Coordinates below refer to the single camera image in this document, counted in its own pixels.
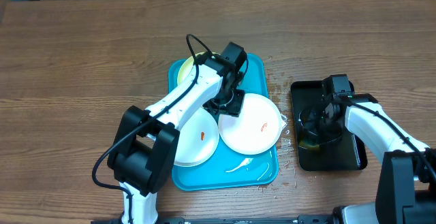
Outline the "green yellow sponge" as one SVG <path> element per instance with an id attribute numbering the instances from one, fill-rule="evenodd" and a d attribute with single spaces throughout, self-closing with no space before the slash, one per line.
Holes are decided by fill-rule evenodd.
<path id="1" fill-rule="evenodd" d="M 318 151 L 320 149 L 320 145 L 316 141 L 306 139 L 299 140 L 298 147 L 310 151 Z"/>

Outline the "white plate with red stain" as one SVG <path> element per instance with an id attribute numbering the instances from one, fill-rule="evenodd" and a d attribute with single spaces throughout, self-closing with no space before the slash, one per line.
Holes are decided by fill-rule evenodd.
<path id="1" fill-rule="evenodd" d="M 278 107 L 267 97 L 247 93 L 239 116 L 220 115 L 221 139 L 233 151 L 244 155 L 264 153 L 275 145 L 285 122 Z"/>

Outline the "yellow-green plate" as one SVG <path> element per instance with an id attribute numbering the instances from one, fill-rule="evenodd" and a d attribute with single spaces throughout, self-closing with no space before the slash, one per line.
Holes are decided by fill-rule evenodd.
<path id="1" fill-rule="evenodd" d="M 196 81 L 196 84 L 201 85 L 218 85 L 222 83 L 222 78 L 219 77 L 217 72 L 213 70 L 211 67 L 206 65 L 206 62 L 203 59 L 207 59 L 208 54 L 206 52 L 198 52 L 196 54 L 196 60 L 201 61 L 202 64 L 199 64 L 200 74 Z M 184 83 L 185 80 L 188 80 L 188 84 L 190 84 L 196 76 L 196 67 L 194 64 L 194 58 L 189 57 L 186 59 L 181 68 L 178 71 L 176 85 L 180 85 Z"/>

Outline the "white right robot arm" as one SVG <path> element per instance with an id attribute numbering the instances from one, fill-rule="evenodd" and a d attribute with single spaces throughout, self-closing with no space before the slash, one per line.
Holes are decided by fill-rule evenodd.
<path id="1" fill-rule="evenodd" d="M 434 223 L 435 149 L 401 129 L 345 74 L 290 88 L 298 162 L 306 171 L 363 170 L 366 151 L 381 163 L 375 200 L 338 206 L 300 223 Z"/>

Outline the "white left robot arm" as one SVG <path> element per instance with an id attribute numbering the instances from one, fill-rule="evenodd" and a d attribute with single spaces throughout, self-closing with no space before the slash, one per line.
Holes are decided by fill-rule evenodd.
<path id="1" fill-rule="evenodd" d="M 230 42 L 220 54 L 194 54 L 189 75 L 175 89 L 146 109 L 128 108 L 113 145 L 102 155 L 124 194 L 118 223 L 155 223 L 157 192 L 174 165 L 181 129 L 200 109 L 238 116 L 244 91 L 240 69 L 247 62 L 244 48 Z"/>

